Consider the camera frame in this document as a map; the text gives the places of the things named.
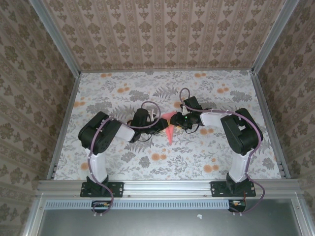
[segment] gray leaf pattern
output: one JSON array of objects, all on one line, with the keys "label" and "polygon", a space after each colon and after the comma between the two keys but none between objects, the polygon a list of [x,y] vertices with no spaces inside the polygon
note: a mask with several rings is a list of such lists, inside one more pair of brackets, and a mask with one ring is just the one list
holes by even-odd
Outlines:
[{"label": "gray leaf pattern", "polygon": [[[144,101],[156,102],[162,114],[180,111],[179,91],[183,87],[190,89],[190,95],[204,109],[248,109],[264,134],[249,174],[253,178],[280,178],[249,72],[220,70],[83,73],[55,179],[86,178],[87,157],[77,137],[97,112],[126,123]],[[188,94],[183,92],[182,96],[187,98]],[[157,113],[152,104],[144,108]],[[193,134],[174,128],[172,145],[165,131],[134,144],[114,138],[106,153],[106,170],[117,180],[225,179],[233,156],[224,131],[214,126],[200,127]]]}]

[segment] patterned wall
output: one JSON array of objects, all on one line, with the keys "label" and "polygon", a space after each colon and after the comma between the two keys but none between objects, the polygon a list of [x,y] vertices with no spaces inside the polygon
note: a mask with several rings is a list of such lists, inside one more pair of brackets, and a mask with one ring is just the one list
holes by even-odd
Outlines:
[{"label": "patterned wall", "polygon": [[44,0],[81,70],[251,67],[285,0]]},{"label": "patterned wall", "polygon": [[315,216],[315,1],[301,0],[259,72],[292,177]]},{"label": "patterned wall", "polygon": [[71,75],[28,1],[0,1],[0,235],[18,235],[45,179]]}]

